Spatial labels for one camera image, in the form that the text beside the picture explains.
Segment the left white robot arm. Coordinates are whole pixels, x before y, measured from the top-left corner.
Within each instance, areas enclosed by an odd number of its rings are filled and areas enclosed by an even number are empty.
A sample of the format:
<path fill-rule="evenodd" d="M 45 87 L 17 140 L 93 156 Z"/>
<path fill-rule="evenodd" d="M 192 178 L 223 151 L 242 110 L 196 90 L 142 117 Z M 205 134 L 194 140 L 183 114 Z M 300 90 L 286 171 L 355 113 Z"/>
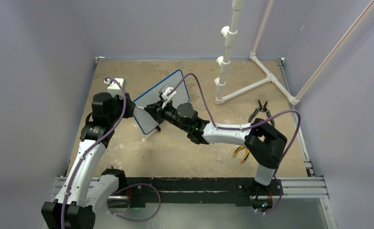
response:
<path fill-rule="evenodd" d="M 52 202 L 44 202 L 41 213 L 50 229 L 92 229 L 98 202 L 109 190 L 115 195 L 125 193 L 127 182 L 120 169 L 107 169 L 103 181 L 89 190 L 94 171 L 124 118 L 133 116 L 135 103 L 129 93 L 111 95 L 103 92 L 93 96 L 92 111 L 81 129 L 80 143 L 69 175 Z"/>

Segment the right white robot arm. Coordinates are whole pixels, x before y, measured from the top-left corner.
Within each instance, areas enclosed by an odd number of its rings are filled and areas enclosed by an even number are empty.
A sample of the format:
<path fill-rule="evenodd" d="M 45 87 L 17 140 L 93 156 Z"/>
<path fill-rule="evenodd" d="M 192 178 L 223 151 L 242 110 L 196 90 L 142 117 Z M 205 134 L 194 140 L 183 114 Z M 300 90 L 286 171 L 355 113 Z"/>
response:
<path fill-rule="evenodd" d="M 195 144 L 231 144 L 244 146 L 258 163 L 252 187 L 258 194 L 271 188 L 287 144 L 287 138 L 261 118 L 243 125 L 219 126 L 199 118 L 190 103 L 174 108 L 171 104 L 149 104 L 144 110 L 158 123 L 167 121 L 187 133 Z"/>

